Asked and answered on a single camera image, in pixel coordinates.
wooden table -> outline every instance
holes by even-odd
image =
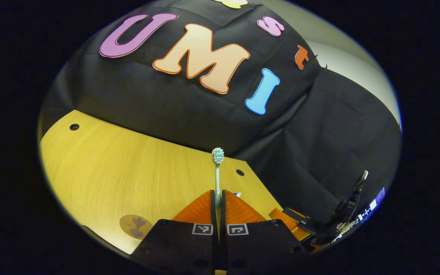
[[[70,130],[72,124],[79,128]],[[70,216],[126,254],[141,240],[120,228],[123,216],[134,214],[155,224],[173,218],[215,189],[211,153],[79,111],[70,112],[49,129],[40,142],[40,153],[47,179]],[[220,188],[241,192],[241,199],[267,220],[274,208],[282,209],[244,161],[225,158],[220,165]]]

letter i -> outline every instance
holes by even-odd
[[[280,79],[272,71],[264,68],[261,73],[262,80],[256,92],[252,98],[246,99],[246,107],[258,115],[264,115],[266,113],[267,100],[269,96],[271,96],[274,88],[280,84]]]

letter m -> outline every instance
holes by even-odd
[[[249,59],[249,52],[237,44],[229,44],[212,51],[213,32],[197,24],[187,24],[185,35],[162,59],[152,63],[156,70],[177,74],[182,68],[181,59],[188,54],[186,76],[194,78],[213,65],[210,73],[203,75],[201,85],[219,94],[228,92],[228,82],[239,64]]]

